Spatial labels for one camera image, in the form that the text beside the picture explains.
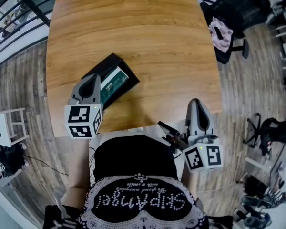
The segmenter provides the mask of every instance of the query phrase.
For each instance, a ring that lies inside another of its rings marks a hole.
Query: white cube marker
[[[72,139],[95,138],[102,122],[101,105],[65,105],[64,122]]]
[[[223,167],[224,153],[221,145],[197,143],[183,151],[191,173]]]

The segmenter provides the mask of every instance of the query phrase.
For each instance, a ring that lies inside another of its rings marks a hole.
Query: shoe
[[[25,145],[25,143],[20,142],[20,143],[19,143],[19,146],[20,146],[23,150],[27,149],[27,146]]]
[[[239,184],[239,183],[244,184],[246,182],[247,178],[248,178],[248,172],[245,172],[243,177],[239,181],[237,181],[236,183],[237,184]]]

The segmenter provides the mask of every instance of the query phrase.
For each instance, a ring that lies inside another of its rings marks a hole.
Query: black chair leg
[[[259,136],[259,130],[260,130],[260,126],[261,126],[261,115],[259,113],[256,113],[255,116],[258,116],[258,124],[257,126],[255,126],[252,122],[251,119],[247,119],[247,122],[249,123],[249,125],[252,126],[254,134],[247,140],[243,140],[243,144],[248,144],[249,142],[251,142],[254,139],[254,144],[250,145],[250,147],[254,148],[256,146],[257,143],[257,139]]]
[[[243,51],[243,57],[247,59],[249,57],[249,44],[246,39],[244,39],[243,45],[238,47],[233,47],[232,51]]]

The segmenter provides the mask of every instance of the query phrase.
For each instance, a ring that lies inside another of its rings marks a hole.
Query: pink cloth
[[[218,38],[217,33],[215,31],[215,27],[219,29],[221,35],[223,36],[223,39]],[[212,37],[213,46],[220,51],[227,52],[230,47],[233,30],[228,28],[218,18],[213,17],[213,20],[209,25],[209,31]]]

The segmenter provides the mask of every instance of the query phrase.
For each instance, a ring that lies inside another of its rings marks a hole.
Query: black tray
[[[101,78],[101,82],[104,80],[106,75],[116,66],[119,66],[121,70],[128,76],[128,80],[124,83],[104,104],[103,110],[108,108],[114,101],[116,101],[119,97],[123,96],[126,92],[132,89],[135,85],[137,85],[140,81],[135,76],[135,74],[131,71],[129,66],[125,63],[125,61],[119,57],[118,55],[112,53],[99,64],[97,64],[93,69],[91,69],[88,73],[86,73],[83,77],[85,78],[91,74],[98,74]]]

